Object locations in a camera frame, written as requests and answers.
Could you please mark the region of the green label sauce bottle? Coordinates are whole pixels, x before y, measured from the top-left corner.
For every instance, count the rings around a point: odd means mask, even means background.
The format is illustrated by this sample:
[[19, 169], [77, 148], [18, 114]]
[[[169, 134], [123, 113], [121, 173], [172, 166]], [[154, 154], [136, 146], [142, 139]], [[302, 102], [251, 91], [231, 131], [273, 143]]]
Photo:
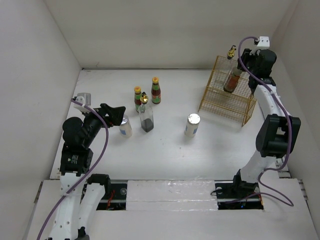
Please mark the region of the green label sauce bottle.
[[154, 104], [159, 104], [161, 102], [161, 88], [159, 85], [159, 78], [152, 78], [152, 86], [151, 86], [151, 101]]
[[135, 110], [138, 113], [139, 112], [139, 106], [142, 104], [140, 98], [142, 96], [142, 89], [140, 86], [134, 87], [134, 104], [135, 104]]

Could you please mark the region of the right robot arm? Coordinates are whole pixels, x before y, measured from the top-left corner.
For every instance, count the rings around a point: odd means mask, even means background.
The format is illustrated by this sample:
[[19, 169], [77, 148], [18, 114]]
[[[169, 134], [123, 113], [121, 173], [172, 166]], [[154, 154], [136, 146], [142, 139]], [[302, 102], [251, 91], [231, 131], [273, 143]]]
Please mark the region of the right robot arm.
[[275, 160], [289, 159], [301, 127], [301, 120], [284, 108], [270, 76], [276, 60], [276, 54], [269, 49], [253, 51], [249, 48], [238, 59], [237, 68], [249, 74], [248, 86], [264, 115], [255, 140], [256, 151], [231, 184], [232, 193], [241, 199], [254, 196], [263, 173], [272, 170], [270, 165]]

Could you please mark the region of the clear glass pourer bottle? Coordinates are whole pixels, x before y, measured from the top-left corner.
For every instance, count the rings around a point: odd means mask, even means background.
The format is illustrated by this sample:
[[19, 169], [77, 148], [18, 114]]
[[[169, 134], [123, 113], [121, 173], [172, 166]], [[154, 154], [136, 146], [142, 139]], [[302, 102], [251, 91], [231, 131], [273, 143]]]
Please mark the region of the clear glass pourer bottle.
[[218, 80], [218, 83], [220, 85], [223, 85], [230, 75], [230, 72], [233, 68], [233, 57], [235, 56], [236, 50], [237, 50], [237, 46], [232, 45], [232, 47], [226, 54], [226, 58], [223, 58], [221, 60], [221, 63], [219, 66], [220, 77]]

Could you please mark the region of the black cap red label bottle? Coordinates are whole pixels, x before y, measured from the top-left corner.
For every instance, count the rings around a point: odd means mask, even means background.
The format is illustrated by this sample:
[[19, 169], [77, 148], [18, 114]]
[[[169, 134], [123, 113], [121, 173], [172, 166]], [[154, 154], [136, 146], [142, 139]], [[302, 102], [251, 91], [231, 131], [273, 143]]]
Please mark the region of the black cap red label bottle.
[[228, 77], [223, 85], [223, 90], [227, 93], [233, 93], [238, 85], [241, 74], [242, 74], [242, 70], [238, 69], [235, 66], [231, 70], [231, 73], [228, 75]]

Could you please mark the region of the glass bottle with dark sauce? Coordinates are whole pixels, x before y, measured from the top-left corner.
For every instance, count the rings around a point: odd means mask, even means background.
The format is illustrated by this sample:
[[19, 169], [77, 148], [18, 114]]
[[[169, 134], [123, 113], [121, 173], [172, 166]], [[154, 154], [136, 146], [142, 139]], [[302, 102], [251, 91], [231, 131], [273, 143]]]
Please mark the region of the glass bottle with dark sauce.
[[138, 108], [141, 128], [146, 132], [150, 132], [154, 128], [153, 109], [149, 104], [149, 97], [145, 92], [140, 97], [141, 105]]

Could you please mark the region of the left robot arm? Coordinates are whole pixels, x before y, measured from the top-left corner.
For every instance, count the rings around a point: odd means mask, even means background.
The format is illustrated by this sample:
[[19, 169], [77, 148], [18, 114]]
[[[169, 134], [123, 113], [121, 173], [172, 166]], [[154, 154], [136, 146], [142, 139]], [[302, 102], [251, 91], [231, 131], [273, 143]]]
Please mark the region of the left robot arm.
[[111, 194], [111, 180], [107, 174], [92, 170], [103, 157], [101, 153], [92, 163], [90, 148], [101, 129], [120, 126], [126, 108], [110, 107], [102, 103], [98, 108], [71, 100], [84, 115], [68, 118], [62, 125], [64, 144], [60, 160], [61, 197], [49, 215], [54, 223], [48, 235], [50, 240], [88, 240], [90, 224], [100, 201]]

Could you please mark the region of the white silver-lid jar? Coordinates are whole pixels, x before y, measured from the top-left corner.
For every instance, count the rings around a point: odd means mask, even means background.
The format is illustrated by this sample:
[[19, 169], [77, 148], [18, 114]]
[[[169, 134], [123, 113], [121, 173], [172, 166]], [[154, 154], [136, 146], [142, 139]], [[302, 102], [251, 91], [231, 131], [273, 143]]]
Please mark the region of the white silver-lid jar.
[[201, 117], [197, 113], [191, 113], [187, 117], [184, 134], [187, 137], [193, 138], [197, 133], [200, 121], [201, 121]]
[[119, 126], [119, 131], [120, 131], [120, 134], [125, 138], [130, 138], [133, 134], [129, 117], [125, 114], [123, 115], [122, 122]]

